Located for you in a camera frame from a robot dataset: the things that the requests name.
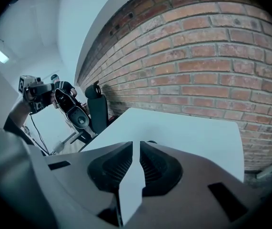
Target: black chair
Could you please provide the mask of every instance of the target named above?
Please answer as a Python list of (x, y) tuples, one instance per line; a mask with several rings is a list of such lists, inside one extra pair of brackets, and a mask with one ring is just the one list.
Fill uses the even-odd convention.
[(100, 134), (111, 124), (108, 120), (107, 101), (105, 96), (101, 94), (98, 83), (99, 81), (96, 81), (85, 90), (85, 96), (88, 98), (87, 104), (91, 116), (91, 124), (96, 134)]

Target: brick wall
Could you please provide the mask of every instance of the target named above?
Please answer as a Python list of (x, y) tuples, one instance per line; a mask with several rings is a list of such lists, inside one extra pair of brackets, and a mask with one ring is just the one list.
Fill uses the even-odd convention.
[(110, 112), (232, 120), (245, 169), (272, 163), (272, 17), (255, 0), (131, 0), (97, 37), (78, 84), (96, 80)]

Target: chair backrest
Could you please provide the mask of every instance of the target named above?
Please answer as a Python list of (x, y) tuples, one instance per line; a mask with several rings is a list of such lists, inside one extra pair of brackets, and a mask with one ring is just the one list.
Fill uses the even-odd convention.
[(108, 126), (107, 101), (104, 95), (87, 100), (93, 131), (100, 134)]

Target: white table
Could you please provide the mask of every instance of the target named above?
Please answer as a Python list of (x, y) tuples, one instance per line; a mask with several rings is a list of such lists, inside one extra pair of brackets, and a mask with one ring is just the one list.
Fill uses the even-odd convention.
[(145, 180), (139, 162), (140, 141), (150, 140), (207, 158), (244, 180), (242, 140), (235, 122), (130, 108), (83, 150), (133, 142), (133, 163), (119, 190), (124, 224), (141, 204)]

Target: cable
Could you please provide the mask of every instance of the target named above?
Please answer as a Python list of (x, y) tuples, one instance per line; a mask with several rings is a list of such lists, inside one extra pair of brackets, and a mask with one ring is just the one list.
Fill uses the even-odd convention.
[(30, 115), (30, 117), (31, 117), (31, 121), (32, 121), (32, 123), (33, 123), (33, 125), (34, 125), (34, 127), (35, 127), (35, 129), (36, 129), (36, 131), (37, 131), (37, 133), (39, 134), (40, 141), (42, 142), (42, 144), (43, 144), (44, 147), (45, 147), (45, 149), (42, 148), (42, 150), (43, 150), (46, 154), (50, 155), (50, 153), (49, 153), (49, 151), (48, 151), (48, 149), (47, 149), (47, 147), (46, 147), (46, 145), (45, 145), (45, 142), (43, 141), (43, 139), (42, 139), (42, 137), (41, 137), (41, 135), (40, 135), (40, 132), (38, 131), (38, 129), (37, 129), (37, 127), (36, 127), (36, 125), (35, 125), (35, 123), (34, 123), (33, 118), (32, 118), (31, 115)]

